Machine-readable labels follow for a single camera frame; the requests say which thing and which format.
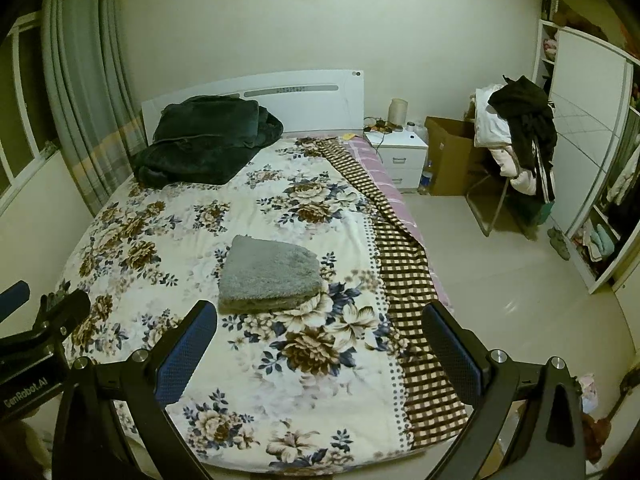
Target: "plastic bottle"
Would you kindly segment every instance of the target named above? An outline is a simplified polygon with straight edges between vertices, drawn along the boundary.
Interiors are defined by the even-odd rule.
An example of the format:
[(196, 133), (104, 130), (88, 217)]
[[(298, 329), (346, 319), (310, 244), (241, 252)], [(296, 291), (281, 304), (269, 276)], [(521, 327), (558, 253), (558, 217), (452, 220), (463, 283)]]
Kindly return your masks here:
[(429, 161), (427, 163), (427, 168), (422, 172), (420, 185), (418, 186), (418, 193), (420, 193), (421, 195), (426, 195), (429, 193), (429, 185), (431, 184), (432, 178), (433, 171), (431, 171), (431, 161)]
[(421, 124), (416, 123), (415, 125), (415, 129), (414, 129), (414, 133), (420, 137), (420, 139), (422, 140), (422, 142), (424, 142), (425, 144), (429, 143), (429, 133), (427, 131), (427, 128), (425, 128), (424, 126), (422, 126)]

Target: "white jacket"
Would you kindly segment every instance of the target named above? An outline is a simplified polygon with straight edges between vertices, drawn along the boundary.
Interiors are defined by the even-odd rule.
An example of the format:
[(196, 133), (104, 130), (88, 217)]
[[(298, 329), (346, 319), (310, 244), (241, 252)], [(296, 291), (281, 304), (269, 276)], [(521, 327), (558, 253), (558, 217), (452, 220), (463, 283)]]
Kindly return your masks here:
[(622, 204), (622, 199), (625, 197), (629, 186), (631, 186), (631, 183), (634, 180), (639, 157), (640, 144), (638, 144), (631, 157), (626, 162), (625, 167), (618, 175), (618, 178), (613, 183), (613, 186), (611, 186), (611, 189), (607, 191), (607, 202), (615, 202), (616, 205)]

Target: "dark green blanket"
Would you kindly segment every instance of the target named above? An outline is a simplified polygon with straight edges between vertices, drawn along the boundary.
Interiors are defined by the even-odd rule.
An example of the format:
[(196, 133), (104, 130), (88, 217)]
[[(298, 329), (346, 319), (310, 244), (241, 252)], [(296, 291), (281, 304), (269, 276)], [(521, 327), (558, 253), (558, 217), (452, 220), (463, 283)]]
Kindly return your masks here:
[(282, 123), (256, 101), (196, 96), (168, 105), (154, 142), (134, 162), (137, 181), (226, 184), (261, 149), (282, 136)]

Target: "mattress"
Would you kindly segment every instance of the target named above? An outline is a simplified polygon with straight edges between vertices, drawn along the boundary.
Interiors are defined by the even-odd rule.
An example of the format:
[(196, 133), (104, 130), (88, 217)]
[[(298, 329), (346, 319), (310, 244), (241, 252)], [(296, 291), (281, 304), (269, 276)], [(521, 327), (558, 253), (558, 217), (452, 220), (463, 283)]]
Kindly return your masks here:
[[(292, 242), (318, 255), (324, 291), (291, 311), (219, 313), (191, 381), (166, 408), (197, 457), (306, 476), (457, 435), (464, 406), (420, 330), (422, 307), (439, 293), (417, 227), (370, 155), (362, 139), (347, 149), (283, 139), (224, 186), (125, 182), (63, 271), (92, 301), (65, 342), (68, 358), (126, 359), (196, 301), (216, 304), (233, 236)], [(126, 404), (116, 410), (140, 441)]]

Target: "brown checkered cloth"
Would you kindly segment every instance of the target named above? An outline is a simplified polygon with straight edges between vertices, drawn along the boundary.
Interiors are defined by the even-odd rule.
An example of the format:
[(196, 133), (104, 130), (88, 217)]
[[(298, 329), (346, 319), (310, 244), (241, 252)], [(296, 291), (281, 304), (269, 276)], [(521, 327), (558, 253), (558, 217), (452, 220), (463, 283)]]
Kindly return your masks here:
[(316, 140), (322, 155), (347, 181), (366, 196), (379, 215), (371, 218), (374, 243), (378, 250), (376, 265), (383, 280), (388, 317), (417, 351), (411, 357), (398, 358), (392, 373), (404, 386), (398, 429), (409, 450), (431, 446), (456, 436), (466, 424), (464, 404), (422, 334), (422, 309), (438, 295), (431, 281), (427, 255), (422, 245), (404, 227), (385, 195), (366, 170), (340, 145), (337, 139)]

